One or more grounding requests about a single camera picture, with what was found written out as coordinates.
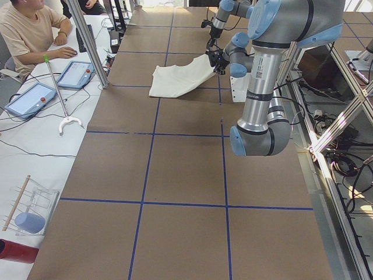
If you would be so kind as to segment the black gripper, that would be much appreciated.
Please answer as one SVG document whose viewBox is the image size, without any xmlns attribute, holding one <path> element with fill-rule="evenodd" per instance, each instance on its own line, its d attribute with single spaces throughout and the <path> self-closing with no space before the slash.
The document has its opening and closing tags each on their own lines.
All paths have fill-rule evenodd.
<svg viewBox="0 0 373 280">
<path fill-rule="evenodd" d="M 215 53 L 215 43 L 216 40 L 220 38 L 222 34 L 223 29 L 216 28 L 214 26 L 211 26 L 210 28 L 210 39 L 206 44 L 206 54 L 214 54 Z"/>
<path fill-rule="evenodd" d="M 225 74 L 226 67 L 229 65 L 229 62 L 226 61 L 224 58 L 220 57 L 216 60 L 214 72 L 215 73 L 220 73 L 220 74 Z"/>
</svg>

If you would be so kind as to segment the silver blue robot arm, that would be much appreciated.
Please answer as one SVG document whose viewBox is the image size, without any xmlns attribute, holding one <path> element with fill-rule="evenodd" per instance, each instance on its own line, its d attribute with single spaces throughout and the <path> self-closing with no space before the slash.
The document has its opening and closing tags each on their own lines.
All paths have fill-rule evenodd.
<svg viewBox="0 0 373 280">
<path fill-rule="evenodd" d="M 273 94 L 279 81 L 283 53 L 295 43 L 312 48 L 336 41 L 342 32 L 343 1 L 221 1 L 212 21 L 210 42 L 220 37 L 228 18 L 249 21 L 248 30 L 235 34 L 211 59 L 216 72 L 226 68 L 234 78 L 249 75 L 244 112 L 230 130 L 238 156 L 280 153 L 290 138 L 290 123 L 281 101 Z"/>
<path fill-rule="evenodd" d="M 213 48 L 217 39 L 220 38 L 223 30 L 225 29 L 226 23 L 231 15 L 239 18 L 249 19 L 253 8 L 254 6 L 252 1 L 220 1 L 218 11 L 215 16 L 211 20 L 205 19 L 201 23 L 201 28 L 210 26 L 210 39 L 207 42 L 206 50 L 210 51 Z"/>
</svg>

